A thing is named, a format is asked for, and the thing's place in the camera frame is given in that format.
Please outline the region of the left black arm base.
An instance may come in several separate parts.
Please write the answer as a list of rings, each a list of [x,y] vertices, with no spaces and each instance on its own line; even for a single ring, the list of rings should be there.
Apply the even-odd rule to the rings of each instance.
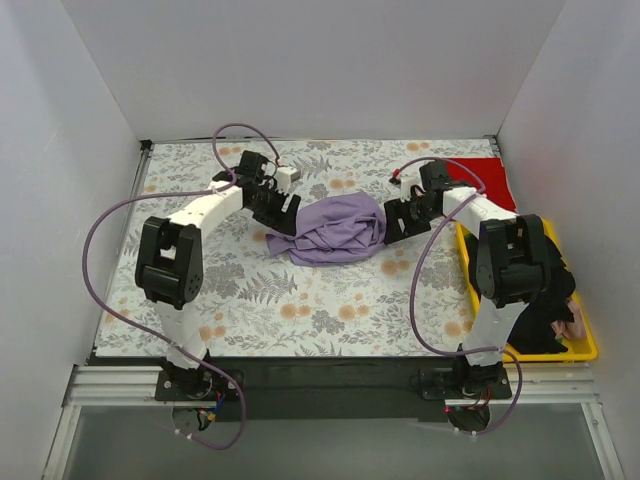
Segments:
[[[238,401],[239,393],[226,377],[210,370],[162,370],[157,378],[156,401]]]

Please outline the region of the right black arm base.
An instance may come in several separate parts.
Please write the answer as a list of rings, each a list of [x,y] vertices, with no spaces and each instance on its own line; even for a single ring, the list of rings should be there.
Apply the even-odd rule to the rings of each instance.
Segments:
[[[502,362],[491,366],[469,366],[462,357],[440,358],[417,373],[418,392],[427,400],[463,400],[490,396],[491,400],[512,397]]]

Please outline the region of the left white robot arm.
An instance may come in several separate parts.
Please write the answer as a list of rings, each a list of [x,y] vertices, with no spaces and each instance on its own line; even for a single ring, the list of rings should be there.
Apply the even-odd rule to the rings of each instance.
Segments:
[[[178,387],[193,400],[205,398],[213,386],[211,373],[200,367],[208,350],[192,305],[205,280],[203,241],[243,209],[272,230],[296,233],[301,198],[289,189],[300,172],[277,165],[268,174],[268,163],[267,157],[245,150],[237,166],[213,177],[205,194],[166,218],[151,216],[143,224],[135,283],[160,318],[169,344],[167,361],[183,369]]]

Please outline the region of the lavender t shirt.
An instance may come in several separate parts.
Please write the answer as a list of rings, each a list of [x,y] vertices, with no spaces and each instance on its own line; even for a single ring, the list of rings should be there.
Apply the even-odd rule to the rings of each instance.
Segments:
[[[366,260],[384,247],[386,217],[369,194],[330,196],[302,209],[296,234],[266,235],[269,253],[286,253],[297,266],[322,267]]]

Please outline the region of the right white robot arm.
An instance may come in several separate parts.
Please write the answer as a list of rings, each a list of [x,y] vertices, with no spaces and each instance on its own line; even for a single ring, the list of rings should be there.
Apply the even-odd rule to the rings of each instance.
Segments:
[[[454,389],[464,397],[475,397],[489,384],[486,369],[497,368],[506,352],[507,340],[520,314],[544,292],[551,268],[542,219],[521,216],[490,200],[479,176],[472,182],[451,178],[447,158],[416,159],[419,172],[408,176],[396,169],[391,183],[400,195],[385,203],[387,245],[430,232],[437,237],[443,225],[455,221],[478,242],[475,279],[480,291],[479,310],[471,332],[453,357],[463,366],[452,373]]]

